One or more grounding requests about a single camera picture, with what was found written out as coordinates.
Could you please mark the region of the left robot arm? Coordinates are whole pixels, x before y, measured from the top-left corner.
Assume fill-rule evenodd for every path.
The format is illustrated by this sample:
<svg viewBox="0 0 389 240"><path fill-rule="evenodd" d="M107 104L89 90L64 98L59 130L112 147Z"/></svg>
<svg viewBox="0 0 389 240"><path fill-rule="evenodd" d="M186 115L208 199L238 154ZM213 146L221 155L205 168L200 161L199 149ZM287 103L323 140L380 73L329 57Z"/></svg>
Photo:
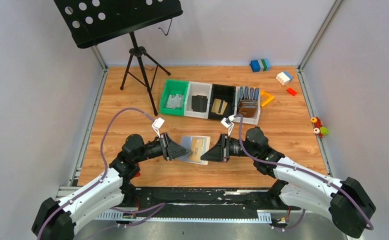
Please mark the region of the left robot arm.
<svg viewBox="0 0 389 240"><path fill-rule="evenodd" d="M49 197L43 201L31 231L39 240L72 240L106 210L132 203L136 188L131 180L140 171L139 162L156 157L171 161L190 154L189 148L173 141L166 132L149 142L132 134L105 172L59 200Z"/></svg>

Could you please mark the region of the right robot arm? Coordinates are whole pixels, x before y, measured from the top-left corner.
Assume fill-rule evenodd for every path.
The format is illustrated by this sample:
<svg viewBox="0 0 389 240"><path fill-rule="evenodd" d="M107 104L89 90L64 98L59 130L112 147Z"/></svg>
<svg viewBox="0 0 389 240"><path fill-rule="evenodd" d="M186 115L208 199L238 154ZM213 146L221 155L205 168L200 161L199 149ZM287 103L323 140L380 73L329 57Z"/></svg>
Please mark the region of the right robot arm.
<svg viewBox="0 0 389 240"><path fill-rule="evenodd" d="M371 217L376 206L352 177L345 180L310 170L269 146L259 127L250 128L245 139L221 134L202 160L226 163L231 156L249 157L256 170L276 181L270 191L283 204L328 218L344 234L358 239L373 230Z"/></svg>

